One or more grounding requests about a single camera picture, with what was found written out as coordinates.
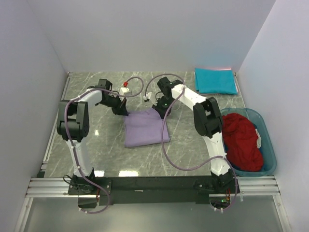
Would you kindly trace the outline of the purple t-shirt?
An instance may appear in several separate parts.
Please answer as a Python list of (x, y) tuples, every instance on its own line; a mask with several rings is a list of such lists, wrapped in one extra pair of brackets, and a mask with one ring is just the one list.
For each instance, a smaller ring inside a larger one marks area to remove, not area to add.
[(124, 117), (126, 148), (168, 143), (167, 124), (153, 108), (130, 112)]

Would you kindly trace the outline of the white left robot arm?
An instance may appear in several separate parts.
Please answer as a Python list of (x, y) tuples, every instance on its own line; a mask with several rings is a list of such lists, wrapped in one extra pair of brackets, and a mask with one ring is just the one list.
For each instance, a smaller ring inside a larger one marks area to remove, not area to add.
[(89, 109), (99, 104), (111, 108), (118, 116), (128, 116), (126, 97), (131, 93), (124, 82), (119, 90), (112, 90), (112, 83), (100, 79), (96, 86), (90, 86), (84, 93), (71, 99), (61, 100), (58, 105), (56, 130), (66, 141), (74, 165), (70, 187), (83, 194), (91, 194), (97, 189), (94, 168), (86, 146), (89, 134)]

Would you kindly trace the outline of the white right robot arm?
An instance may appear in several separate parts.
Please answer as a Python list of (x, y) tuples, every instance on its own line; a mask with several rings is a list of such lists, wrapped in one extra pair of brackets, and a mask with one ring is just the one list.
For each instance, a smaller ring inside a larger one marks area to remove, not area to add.
[(223, 118), (214, 97), (206, 98), (188, 88), (184, 80), (176, 74), (160, 74), (157, 85), (163, 96), (156, 101), (153, 108), (163, 119), (161, 133), (164, 133), (167, 116), (173, 105), (180, 101), (193, 112), (194, 127), (203, 138), (209, 159), (193, 168), (181, 168), (174, 164), (167, 155), (164, 142), (161, 142), (162, 151), (167, 161), (176, 169), (181, 171), (194, 171), (203, 165), (211, 164), (212, 188), (218, 193), (224, 192), (234, 181), (237, 186), (237, 178), (232, 165), (226, 158), (223, 143)]

